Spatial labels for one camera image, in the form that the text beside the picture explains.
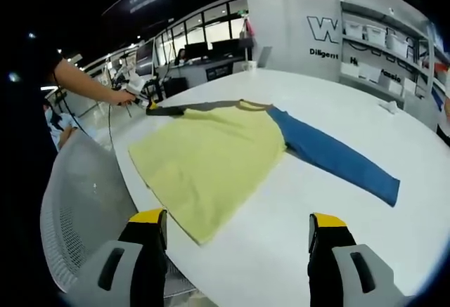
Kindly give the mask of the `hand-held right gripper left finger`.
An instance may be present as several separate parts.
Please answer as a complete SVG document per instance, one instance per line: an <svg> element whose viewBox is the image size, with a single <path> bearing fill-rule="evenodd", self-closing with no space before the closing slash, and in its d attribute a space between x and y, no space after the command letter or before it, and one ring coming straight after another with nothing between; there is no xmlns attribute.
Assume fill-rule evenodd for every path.
<svg viewBox="0 0 450 307"><path fill-rule="evenodd" d="M132 216L117 240L80 268L69 306L163 306L167 274L167 211Z"/></svg>

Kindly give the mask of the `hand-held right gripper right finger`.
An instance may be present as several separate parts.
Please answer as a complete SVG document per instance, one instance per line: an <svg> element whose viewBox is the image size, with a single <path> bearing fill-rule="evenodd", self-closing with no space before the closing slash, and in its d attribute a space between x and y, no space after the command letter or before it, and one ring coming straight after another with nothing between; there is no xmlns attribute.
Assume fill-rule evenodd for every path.
<svg viewBox="0 0 450 307"><path fill-rule="evenodd" d="M311 306L405 306L393 270L367 245L357 244L346 223L309 215Z"/></svg>

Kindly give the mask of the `person's left hand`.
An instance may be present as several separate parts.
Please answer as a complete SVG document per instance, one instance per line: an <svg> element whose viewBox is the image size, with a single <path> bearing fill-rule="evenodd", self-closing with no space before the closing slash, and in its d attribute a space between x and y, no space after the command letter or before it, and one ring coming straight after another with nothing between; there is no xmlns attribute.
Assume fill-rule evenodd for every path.
<svg viewBox="0 0 450 307"><path fill-rule="evenodd" d="M136 100L135 95L126 90L111 91L111 105L128 105Z"/></svg>

